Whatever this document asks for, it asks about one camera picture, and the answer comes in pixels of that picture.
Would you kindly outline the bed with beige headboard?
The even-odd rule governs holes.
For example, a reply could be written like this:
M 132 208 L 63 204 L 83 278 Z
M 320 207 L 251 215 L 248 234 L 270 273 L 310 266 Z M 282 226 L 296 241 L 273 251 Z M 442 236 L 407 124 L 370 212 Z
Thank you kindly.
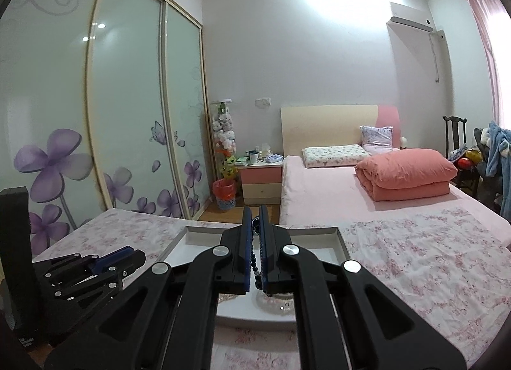
M 375 202 L 353 167 L 308 168 L 302 149 L 349 145 L 360 141 L 361 125 L 394 128 L 400 143 L 398 110 L 382 105 L 323 105 L 281 109 L 283 161 L 280 223 L 286 226 L 331 226 L 352 220 L 380 220 L 405 214 L 463 208 L 504 245 L 510 245 L 510 224 L 454 186 L 427 199 Z

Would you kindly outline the white mug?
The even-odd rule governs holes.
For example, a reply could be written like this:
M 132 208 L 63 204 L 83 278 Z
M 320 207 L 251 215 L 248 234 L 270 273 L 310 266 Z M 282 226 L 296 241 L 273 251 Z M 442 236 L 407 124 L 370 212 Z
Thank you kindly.
M 250 164 L 256 164 L 259 158 L 259 152 L 255 149 L 248 152 L 248 161 Z

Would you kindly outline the lilac small pillow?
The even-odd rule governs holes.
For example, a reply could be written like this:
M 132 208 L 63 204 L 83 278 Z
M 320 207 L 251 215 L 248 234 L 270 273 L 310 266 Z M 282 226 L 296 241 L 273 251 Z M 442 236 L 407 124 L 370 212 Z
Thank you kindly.
M 361 146 L 371 155 L 383 154 L 393 150 L 392 126 L 371 127 L 361 125 Z

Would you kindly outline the white air conditioner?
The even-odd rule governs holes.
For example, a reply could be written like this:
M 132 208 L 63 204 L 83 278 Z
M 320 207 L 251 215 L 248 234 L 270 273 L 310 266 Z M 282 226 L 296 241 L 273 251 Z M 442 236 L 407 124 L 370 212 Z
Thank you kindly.
M 392 11 L 390 22 L 427 33 L 436 30 L 434 20 L 428 12 L 394 2 L 391 2 L 390 6 Z

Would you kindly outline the pink curtain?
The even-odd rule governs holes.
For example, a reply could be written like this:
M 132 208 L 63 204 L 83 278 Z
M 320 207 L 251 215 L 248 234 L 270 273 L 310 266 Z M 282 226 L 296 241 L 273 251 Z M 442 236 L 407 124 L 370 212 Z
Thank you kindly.
M 510 15 L 500 0 L 465 0 L 486 55 L 495 121 L 510 129 Z

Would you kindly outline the sliding glass wardrobe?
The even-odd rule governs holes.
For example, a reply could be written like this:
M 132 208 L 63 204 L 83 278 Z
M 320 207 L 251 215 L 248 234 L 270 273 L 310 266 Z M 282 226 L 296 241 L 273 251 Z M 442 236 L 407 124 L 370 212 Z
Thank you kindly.
M 33 255 L 111 208 L 210 202 L 203 28 L 172 0 L 10 0 L 1 186 L 28 190 Z

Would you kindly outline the pink beige nightstand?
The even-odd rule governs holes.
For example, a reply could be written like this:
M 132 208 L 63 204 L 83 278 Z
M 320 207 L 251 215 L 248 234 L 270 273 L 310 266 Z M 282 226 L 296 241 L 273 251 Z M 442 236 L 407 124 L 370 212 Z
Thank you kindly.
M 283 161 L 257 162 L 238 168 L 245 205 L 279 205 Z

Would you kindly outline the wall socket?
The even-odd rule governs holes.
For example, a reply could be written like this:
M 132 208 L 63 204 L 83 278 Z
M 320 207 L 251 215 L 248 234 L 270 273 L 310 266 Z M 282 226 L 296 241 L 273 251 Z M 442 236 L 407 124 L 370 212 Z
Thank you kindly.
M 271 106 L 271 99 L 269 97 L 257 98 L 255 106 L 259 109 L 265 109 Z

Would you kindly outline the plush toy display tube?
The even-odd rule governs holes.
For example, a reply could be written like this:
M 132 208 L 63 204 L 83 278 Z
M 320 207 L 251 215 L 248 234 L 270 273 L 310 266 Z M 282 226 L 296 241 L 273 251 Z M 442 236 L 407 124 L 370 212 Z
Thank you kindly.
M 218 179 L 233 176 L 236 164 L 236 134 L 230 112 L 230 98 L 211 105 L 210 128 Z

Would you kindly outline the red waste bin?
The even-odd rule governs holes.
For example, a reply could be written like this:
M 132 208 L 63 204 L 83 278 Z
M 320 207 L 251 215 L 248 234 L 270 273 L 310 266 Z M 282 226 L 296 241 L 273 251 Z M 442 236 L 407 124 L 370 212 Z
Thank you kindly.
M 236 182 L 233 179 L 217 180 L 212 189 L 221 211 L 229 211 L 236 205 Z

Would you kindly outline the pink floral tablecloth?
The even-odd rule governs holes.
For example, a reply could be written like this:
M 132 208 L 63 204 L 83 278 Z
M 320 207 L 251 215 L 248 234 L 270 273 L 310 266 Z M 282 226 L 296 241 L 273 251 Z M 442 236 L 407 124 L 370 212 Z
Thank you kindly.
M 149 264 L 199 231 L 218 243 L 221 223 L 111 209 L 57 241 L 42 259 L 104 255 L 129 245 Z M 462 353 L 469 366 L 489 349 L 510 313 L 510 253 L 482 222 L 453 207 L 384 220 L 341 222 L 332 237 Z

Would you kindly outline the folded salmon duvet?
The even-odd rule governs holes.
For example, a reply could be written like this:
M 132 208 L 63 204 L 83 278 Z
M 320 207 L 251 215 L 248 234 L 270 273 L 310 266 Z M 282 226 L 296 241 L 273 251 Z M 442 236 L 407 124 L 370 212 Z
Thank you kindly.
M 355 173 L 372 200 L 402 201 L 448 194 L 457 168 L 434 149 L 404 149 L 370 156 Z

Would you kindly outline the floral white pillow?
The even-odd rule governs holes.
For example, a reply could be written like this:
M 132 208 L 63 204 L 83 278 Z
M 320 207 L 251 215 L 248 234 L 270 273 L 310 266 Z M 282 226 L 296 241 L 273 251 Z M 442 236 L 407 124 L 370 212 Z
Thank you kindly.
M 371 155 L 359 144 L 307 147 L 302 150 L 304 166 L 316 167 L 352 167 Z

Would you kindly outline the blue bathrobe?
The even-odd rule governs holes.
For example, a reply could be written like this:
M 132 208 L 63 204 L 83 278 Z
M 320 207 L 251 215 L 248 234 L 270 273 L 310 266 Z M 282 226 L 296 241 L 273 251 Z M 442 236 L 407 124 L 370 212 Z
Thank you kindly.
M 502 202 L 500 216 L 510 221 L 510 130 L 501 128 L 494 121 L 489 123 L 489 158 L 486 176 L 494 177 L 498 165 L 502 173 Z

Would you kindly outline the dark wooden chair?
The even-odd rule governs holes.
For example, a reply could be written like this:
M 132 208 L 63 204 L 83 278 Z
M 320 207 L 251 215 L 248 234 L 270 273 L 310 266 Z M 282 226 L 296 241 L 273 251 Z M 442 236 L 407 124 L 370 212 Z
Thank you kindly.
M 443 116 L 445 128 L 445 157 L 457 168 L 457 174 L 452 180 L 454 185 L 471 197 L 477 196 L 479 172 L 473 161 L 467 161 L 467 119 L 459 116 Z

